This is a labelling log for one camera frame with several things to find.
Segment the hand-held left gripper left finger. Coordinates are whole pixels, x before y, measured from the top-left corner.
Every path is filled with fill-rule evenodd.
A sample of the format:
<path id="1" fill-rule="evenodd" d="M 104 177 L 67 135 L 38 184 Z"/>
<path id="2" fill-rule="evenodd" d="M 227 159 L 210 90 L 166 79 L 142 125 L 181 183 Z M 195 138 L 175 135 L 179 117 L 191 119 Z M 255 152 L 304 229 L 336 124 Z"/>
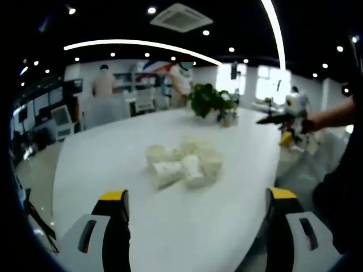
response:
<path id="1" fill-rule="evenodd" d="M 101 195 L 59 241 L 57 260 L 65 271 L 130 271 L 127 190 Z"/>

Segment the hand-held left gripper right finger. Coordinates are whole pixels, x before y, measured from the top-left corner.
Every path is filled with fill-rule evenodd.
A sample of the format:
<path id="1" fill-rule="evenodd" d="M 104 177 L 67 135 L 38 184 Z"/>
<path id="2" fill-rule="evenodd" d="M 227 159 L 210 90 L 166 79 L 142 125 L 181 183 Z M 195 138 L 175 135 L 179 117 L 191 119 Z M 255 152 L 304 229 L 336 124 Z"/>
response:
<path id="1" fill-rule="evenodd" d="M 327 226 L 287 189 L 267 189 L 266 271 L 333 271 L 341 260 Z"/>

